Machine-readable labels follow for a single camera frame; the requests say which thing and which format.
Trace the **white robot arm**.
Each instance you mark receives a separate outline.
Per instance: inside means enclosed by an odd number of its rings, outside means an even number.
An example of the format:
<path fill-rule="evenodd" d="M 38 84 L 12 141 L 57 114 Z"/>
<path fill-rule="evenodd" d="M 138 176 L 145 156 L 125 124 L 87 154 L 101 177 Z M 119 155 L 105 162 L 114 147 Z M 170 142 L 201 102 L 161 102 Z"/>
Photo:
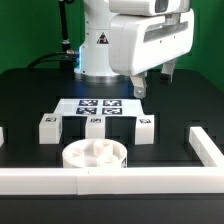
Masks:
<path fill-rule="evenodd" d="M 84 12 L 75 75 L 98 83 L 127 76 L 137 98 L 146 95 L 148 70 L 161 66 L 170 81 L 193 44 L 191 0 L 84 0 Z"/>

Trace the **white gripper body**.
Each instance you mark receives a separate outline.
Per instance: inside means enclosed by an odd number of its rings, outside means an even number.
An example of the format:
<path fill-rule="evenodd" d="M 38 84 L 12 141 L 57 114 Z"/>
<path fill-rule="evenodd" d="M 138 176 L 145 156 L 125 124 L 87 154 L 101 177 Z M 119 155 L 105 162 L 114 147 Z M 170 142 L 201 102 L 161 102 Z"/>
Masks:
<path fill-rule="evenodd" d="M 193 43 L 194 12 L 177 24 L 165 16 L 116 15 L 109 31 L 109 64 L 116 73 L 134 76 L 188 53 Z"/>

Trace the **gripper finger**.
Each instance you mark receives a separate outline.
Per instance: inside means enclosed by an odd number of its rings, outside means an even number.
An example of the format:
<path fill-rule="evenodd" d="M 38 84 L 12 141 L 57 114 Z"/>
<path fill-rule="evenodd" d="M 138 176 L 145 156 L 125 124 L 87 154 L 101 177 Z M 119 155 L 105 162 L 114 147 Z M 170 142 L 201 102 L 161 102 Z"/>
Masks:
<path fill-rule="evenodd" d="M 173 73 L 176 65 L 176 59 L 172 59 L 163 64 L 161 70 L 161 79 L 164 81 L 172 81 Z"/>
<path fill-rule="evenodd" d="M 144 98 L 146 96 L 146 73 L 140 73 L 130 77 L 134 87 L 134 96 L 136 98 Z"/>

